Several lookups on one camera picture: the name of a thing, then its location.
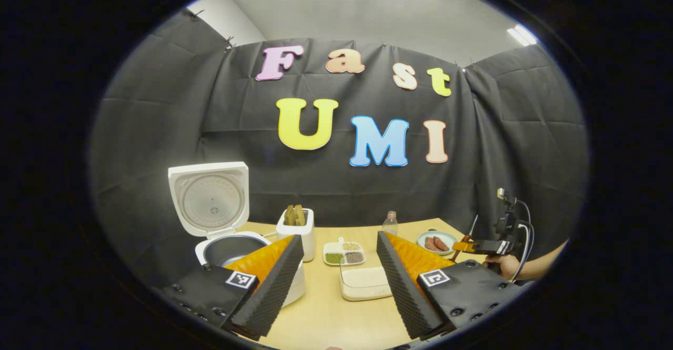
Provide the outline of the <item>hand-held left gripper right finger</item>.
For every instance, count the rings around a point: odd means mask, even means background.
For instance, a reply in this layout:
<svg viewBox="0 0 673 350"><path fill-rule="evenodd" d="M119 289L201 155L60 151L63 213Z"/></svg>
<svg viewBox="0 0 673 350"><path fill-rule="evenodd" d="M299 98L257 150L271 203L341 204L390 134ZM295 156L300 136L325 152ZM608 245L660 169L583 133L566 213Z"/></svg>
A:
<svg viewBox="0 0 673 350"><path fill-rule="evenodd" d="M376 252L412 339L473 326L523 290L478 261L451 262L388 232L378 232Z"/></svg>

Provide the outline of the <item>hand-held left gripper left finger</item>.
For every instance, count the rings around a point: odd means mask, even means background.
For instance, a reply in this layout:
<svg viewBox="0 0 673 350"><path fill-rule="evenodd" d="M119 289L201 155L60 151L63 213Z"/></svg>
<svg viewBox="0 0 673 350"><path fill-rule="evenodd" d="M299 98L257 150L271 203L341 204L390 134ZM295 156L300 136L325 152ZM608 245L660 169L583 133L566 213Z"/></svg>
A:
<svg viewBox="0 0 673 350"><path fill-rule="evenodd" d="M207 244L204 264L162 287L183 312L251 340L267 336L289 295L304 251L301 236L272 244L231 235Z"/></svg>

